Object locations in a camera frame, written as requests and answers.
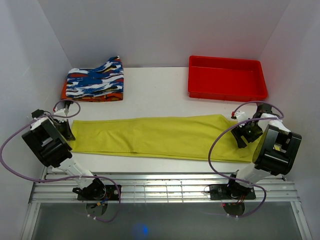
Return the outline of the yellow-green trousers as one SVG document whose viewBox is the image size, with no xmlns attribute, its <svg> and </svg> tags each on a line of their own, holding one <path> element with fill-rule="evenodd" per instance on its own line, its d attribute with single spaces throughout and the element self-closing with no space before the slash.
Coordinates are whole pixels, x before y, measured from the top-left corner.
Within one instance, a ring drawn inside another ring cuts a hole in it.
<svg viewBox="0 0 320 240">
<path fill-rule="evenodd" d="M 249 163 L 258 141 L 238 148 L 227 132 L 212 154 L 210 147 L 235 125 L 221 114 L 188 117 L 145 117 L 116 120 L 74 120 L 69 144 L 75 153 L 124 157 Z"/>
</svg>

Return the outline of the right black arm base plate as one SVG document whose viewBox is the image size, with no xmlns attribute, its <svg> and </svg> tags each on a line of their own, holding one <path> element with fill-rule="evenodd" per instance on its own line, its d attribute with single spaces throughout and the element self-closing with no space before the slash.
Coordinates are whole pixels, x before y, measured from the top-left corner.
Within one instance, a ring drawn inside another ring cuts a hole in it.
<svg viewBox="0 0 320 240">
<path fill-rule="evenodd" d="M 209 185 L 211 200 L 255 200 L 256 194 L 253 188 L 231 186 L 230 184 Z"/>
</svg>

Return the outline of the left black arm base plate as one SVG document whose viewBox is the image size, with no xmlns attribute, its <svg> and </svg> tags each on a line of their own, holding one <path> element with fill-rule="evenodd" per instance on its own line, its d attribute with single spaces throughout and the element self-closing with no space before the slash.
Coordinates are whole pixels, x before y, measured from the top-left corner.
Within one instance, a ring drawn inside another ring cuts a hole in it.
<svg viewBox="0 0 320 240">
<path fill-rule="evenodd" d="M 104 187 L 99 186 L 97 189 L 84 188 L 80 189 L 75 187 L 72 192 L 77 194 L 76 199 L 78 201 L 118 201 L 120 199 L 120 194 L 122 193 L 122 185 L 106 184 Z"/>
</svg>

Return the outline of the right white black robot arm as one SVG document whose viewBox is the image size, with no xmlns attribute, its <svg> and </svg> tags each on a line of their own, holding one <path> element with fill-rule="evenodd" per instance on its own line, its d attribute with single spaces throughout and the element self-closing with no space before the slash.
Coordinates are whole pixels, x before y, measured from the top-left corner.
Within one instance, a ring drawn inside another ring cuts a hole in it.
<svg viewBox="0 0 320 240">
<path fill-rule="evenodd" d="M 252 163 L 237 170 L 226 185 L 226 194 L 244 198 L 254 192 L 253 185 L 265 177 L 286 175 L 292 169 L 302 136 L 286 128 L 274 107 L 258 101 L 254 121 L 247 121 L 231 130 L 238 148 L 258 141 Z"/>
</svg>

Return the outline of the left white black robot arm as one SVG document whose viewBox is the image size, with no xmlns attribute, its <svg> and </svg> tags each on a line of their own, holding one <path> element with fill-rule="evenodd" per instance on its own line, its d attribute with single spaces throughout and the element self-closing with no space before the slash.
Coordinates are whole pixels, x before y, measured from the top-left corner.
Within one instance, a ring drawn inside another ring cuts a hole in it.
<svg viewBox="0 0 320 240">
<path fill-rule="evenodd" d="M 63 117 L 53 117 L 45 110 L 37 109 L 31 116 L 35 120 L 30 130 L 22 135 L 22 139 L 46 167 L 53 167 L 75 177 L 78 187 L 72 191 L 86 200 L 101 200 L 107 190 L 99 178 L 91 171 L 82 167 L 72 155 L 69 141 L 76 138 L 71 131 L 69 120 L 66 119 L 67 109 L 58 111 Z"/>
</svg>

